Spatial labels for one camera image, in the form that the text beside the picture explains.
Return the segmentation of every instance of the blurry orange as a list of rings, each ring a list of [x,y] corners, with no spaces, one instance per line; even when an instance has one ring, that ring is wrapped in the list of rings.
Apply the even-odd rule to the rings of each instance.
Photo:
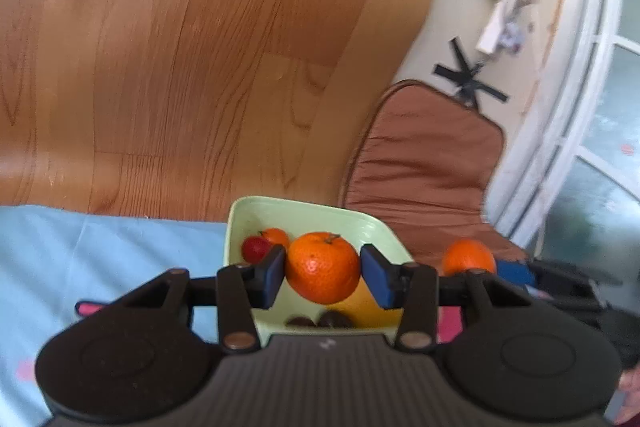
[[[402,317],[402,310],[383,310],[378,306],[363,278],[360,278],[356,291],[329,309],[347,315],[357,328],[397,326]]]
[[[266,229],[261,230],[260,235],[269,241],[272,245],[283,245],[285,250],[289,248],[291,241],[287,232],[281,229]]]
[[[305,299],[334,304],[353,293],[360,280],[360,258],[335,233],[312,232],[297,238],[287,253],[285,275]]]
[[[496,273],[495,259],[491,251],[475,239],[459,239],[444,254],[444,275],[454,275],[471,268],[481,268]]]

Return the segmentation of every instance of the dark purple fruit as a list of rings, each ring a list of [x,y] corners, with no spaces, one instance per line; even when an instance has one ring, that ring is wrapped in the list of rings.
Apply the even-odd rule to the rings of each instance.
[[[353,328],[353,322],[344,313],[327,311],[318,317],[319,328]]]
[[[289,317],[287,322],[284,323],[285,326],[295,326],[298,328],[315,328],[316,323],[313,322],[309,317],[305,317],[304,315],[295,315],[293,317]]]

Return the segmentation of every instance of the red fruit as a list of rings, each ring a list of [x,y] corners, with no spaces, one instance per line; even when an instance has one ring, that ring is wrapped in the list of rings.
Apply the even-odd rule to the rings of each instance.
[[[242,243],[242,257],[248,263],[258,264],[271,247],[271,243],[260,235],[250,235]]]

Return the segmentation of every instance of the yellow fruit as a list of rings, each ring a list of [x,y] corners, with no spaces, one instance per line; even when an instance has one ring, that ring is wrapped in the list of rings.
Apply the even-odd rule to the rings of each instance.
[[[378,306],[362,277],[349,297],[327,308],[347,315],[357,328],[397,326],[402,317],[402,310],[383,310]]]

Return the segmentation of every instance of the green basket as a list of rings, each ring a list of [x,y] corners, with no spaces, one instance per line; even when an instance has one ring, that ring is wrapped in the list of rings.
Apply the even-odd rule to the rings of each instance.
[[[412,261],[406,248],[382,221],[360,212],[334,208],[301,201],[280,200],[262,196],[248,196],[234,202],[228,219],[225,237],[225,266],[241,263],[242,242],[259,230],[277,227],[283,229],[291,240],[308,232],[339,233],[356,251],[366,243],[375,245],[389,261],[396,264]],[[336,333],[385,333],[392,338],[396,328],[376,330],[325,330],[322,328],[286,327],[284,322],[291,315],[306,315],[318,318],[324,306],[302,298],[285,279],[270,310],[254,310],[254,319],[260,340],[267,343],[273,333],[305,333],[310,335],[332,335]]]

